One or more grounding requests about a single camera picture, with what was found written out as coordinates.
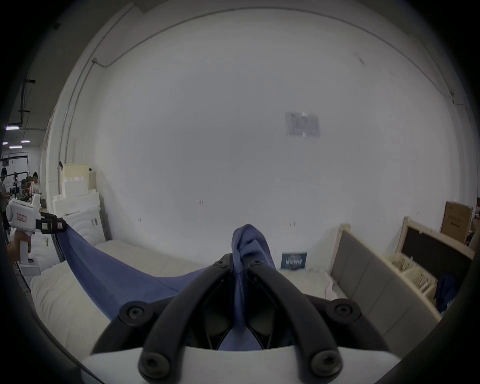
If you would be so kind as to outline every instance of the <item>blue fabric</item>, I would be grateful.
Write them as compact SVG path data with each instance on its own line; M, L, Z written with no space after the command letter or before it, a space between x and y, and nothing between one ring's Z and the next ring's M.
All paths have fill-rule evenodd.
M60 249L78 282L110 320L120 307L133 300L147 303L175 296L203 269L177 277L154 277L122 263L91 246L74 229L58 234ZM222 342L222 350L253 350L260 346L245 326L244 258L263 261L275 268L268 244L252 225L236 229L232 237L234 326Z
M447 310L447 304L449 301L453 300L456 296L456 289L455 289L455 279L452 275L445 275L443 276L438 284L437 284L437 291L435 292L435 296L433 297L436 299L436 308L438 312L442 313Z

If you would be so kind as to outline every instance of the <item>blue sign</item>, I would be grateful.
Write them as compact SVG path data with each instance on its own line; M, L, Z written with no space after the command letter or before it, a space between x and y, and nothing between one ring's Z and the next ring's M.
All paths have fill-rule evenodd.
M306 261L306 253L283 253L280 269L302 269Z

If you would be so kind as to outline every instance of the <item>label sticker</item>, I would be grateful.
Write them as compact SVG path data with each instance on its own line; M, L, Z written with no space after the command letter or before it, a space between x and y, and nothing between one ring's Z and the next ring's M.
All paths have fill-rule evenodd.
M285 124L288 136L320 136L318 116L306 112L287 112Z
M302 269L306 261L306 253L283 253L280 269Z
M24 215L21 215L19 213L17 213L17 220L18 221L23 221L24 223L27 222L27 216L24 216Z

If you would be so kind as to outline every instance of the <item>gray upholstered headboard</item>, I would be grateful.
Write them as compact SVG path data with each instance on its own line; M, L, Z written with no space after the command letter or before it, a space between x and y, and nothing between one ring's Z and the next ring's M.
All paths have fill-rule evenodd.
M339 236L332 277L360 306L391 351L404 357L437 325L440 315L411 282L347 228L341 228Z

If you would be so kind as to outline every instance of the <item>hand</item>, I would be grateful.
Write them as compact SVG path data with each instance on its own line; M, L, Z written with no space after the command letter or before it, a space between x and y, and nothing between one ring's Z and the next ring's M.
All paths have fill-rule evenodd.
M28 243L28 253L32 250L32 238L27 236L24 232L15 231L13 241L7 245L7 254L10 260L10 264L20 260L20 242L26 241Z

